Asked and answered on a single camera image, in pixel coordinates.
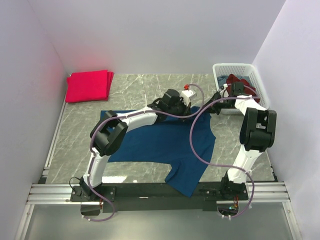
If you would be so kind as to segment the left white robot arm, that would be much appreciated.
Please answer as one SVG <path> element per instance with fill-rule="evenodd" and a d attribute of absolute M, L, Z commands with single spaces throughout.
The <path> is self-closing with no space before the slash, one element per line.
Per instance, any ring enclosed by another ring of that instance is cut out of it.
<path fill-rule="evenodd" d="M 140 110 L 128 113 L 107 111 L 90 133 L 90 160 L 85 173 L 79 179 L 82 196 L 90 202 L 99 197 L 106 164 L 111 155 L 120 148 L 126 133 L 163 122 L 167 116 L 191 115 L 191 100 L 196 96 L 189 88 L 181 92 L 168 89 L 163 97 Z"/>

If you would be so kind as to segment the blue polo t shirt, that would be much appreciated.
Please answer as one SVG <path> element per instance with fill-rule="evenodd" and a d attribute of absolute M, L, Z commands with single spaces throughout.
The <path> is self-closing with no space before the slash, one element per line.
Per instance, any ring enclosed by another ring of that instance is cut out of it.
<path fill-rule="evenodd" d="M 165 121 L 143 126 L 125 134 L 120 149 L 113 154 L 103 173 L 104 180 L 124 183 L 166 183 L 191 197 L 213 155 L 216 137 L 211 115 Z"/>

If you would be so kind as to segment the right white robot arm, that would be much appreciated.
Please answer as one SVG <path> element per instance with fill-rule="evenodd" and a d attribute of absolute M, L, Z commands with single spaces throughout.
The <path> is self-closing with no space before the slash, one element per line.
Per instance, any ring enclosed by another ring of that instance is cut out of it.
<path fill-rule="evenodd" d="M 247 197 L 246 182 L 253 164 L 274 144 L 277 113 L 259 105 L 255 94 L 245 93 L 247 86 L 244 83 L 238 81 L 226 86 L 230 86 L 229 96 L 222 97 L 216 92 L 209 101 L 215 104 L 208 111 L 219 115 L 222 109 L 235 108 L 244 115 L 239 132 L 240 150 L 217 191 L 223 200 L 233 200 L 240 196 Z"/>

